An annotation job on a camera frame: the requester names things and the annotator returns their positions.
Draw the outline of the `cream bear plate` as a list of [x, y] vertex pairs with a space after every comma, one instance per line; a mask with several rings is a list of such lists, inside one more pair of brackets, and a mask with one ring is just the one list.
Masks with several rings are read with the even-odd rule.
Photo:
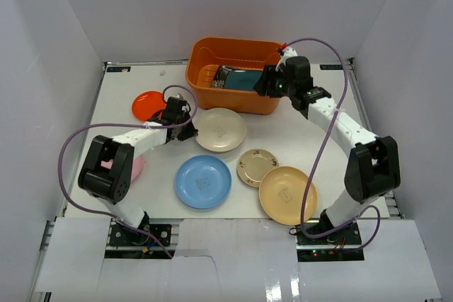
[[196, 142], [213, 152], [226, 152], [239, 146], [246, 136], [246, 122], [236, 112], [212, 108], [195, 116]]

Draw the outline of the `teal square plate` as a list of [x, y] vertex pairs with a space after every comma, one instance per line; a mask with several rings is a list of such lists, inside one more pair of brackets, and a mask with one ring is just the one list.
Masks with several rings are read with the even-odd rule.
[[256, 70], [236, 70], [230, 71], [224, 81], [224, 89], [251, 91], [261, 78], [262, 72]]

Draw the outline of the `black floral square plate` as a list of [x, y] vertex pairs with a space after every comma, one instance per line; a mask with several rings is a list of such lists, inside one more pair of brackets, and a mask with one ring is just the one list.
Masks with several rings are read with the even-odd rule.
[[224, 88], [226, 79], [227, 79], [230, 71], [231, 71], [231, 68], [229, 66], [219, 65], [219, 67], [216, 70], [216, 73], [214, 75], [214, 78], [212, 79], [210, 87], [211, 88]]

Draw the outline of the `orange round plate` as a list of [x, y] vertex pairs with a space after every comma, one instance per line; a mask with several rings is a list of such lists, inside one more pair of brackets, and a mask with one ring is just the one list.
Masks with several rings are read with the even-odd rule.
[[138, 95], [132, 103], [132, 114], [145, 122], [151, 116], [166, 107], [163, 94], [158, 91], [147, 91]]

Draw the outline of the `blue bear plate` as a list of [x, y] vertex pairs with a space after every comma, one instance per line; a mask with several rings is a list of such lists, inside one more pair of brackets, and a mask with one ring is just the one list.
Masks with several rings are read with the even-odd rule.
[[178, 198], [194, 209], [219, 206], [231, 191], [231, 171], [224, 161], [209, 155], [199, 155], [184, 162], [175, 176]]

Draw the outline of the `pink round plate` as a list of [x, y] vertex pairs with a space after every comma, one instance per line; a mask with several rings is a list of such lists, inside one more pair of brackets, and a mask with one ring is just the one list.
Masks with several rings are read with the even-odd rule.
[[144, 156], [138, 156], [133, 160], [132, 172], [131, 172], [131, 181], [134, 181], [137, 176], [141, 173], [144, 166]]

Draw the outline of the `tan bear plate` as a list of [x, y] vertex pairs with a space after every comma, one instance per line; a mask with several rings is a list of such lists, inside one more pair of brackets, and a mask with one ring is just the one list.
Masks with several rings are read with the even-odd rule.
[[304, 172], [290, 166], [280, 166], [267, 172], [258, 188], [264, 212], [280, 224], [300, 224], [307, 180]]

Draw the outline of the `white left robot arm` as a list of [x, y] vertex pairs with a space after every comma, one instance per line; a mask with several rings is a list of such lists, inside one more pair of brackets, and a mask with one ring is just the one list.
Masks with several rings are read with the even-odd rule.
[[81, 167], [78, 186], [126, 223], [122, 230], [127, 239], [141, 245], [149, 238], [149, 216], [122, 202], [131, 186], [134, 162], [157, 146], [196, 135], [190, 105], [178, 95], [171, 96], [166, 107], [155, 112], [142, 128], [116, 137], [96, 136]]

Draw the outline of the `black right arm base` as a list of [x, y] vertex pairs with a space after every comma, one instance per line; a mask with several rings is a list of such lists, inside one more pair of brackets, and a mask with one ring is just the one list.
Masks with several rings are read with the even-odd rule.
[[363, 250], [352, 251], [362, 245], [358, 225], [354, 223], [326, 238], [307, 238], [300, 227], [289, 230], [296, 237], [298, 262], [360, 262], [365, 260]]

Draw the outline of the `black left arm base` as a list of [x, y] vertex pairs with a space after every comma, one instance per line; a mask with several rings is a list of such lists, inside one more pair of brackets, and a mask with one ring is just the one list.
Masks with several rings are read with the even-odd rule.
[[[149, 224], [145, 227], [167, 251], [174, 255], [173, 226], [168, 223]], [[143, 233], [136, 233], [112, 222], [108, 234], [106, 259], [120, 260], [169, 260], [170, 257], [157, 242]]]

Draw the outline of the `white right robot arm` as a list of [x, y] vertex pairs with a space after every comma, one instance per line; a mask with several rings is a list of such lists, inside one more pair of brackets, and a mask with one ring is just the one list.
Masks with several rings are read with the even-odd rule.
[[396, 140], [377, 136], [341, 111], [327, 90], [314, 85], [306, 57], [284, 57], [277, 65], [266, 65], [253, 89], [260, 96], [288, 97], [292, 107], [325, 131], [348, 158], [345, 189], [321, 212], [319, 222], [306, 231], [307, 237], [338, 243], [345, 227], [372, 202], [400, 186]]

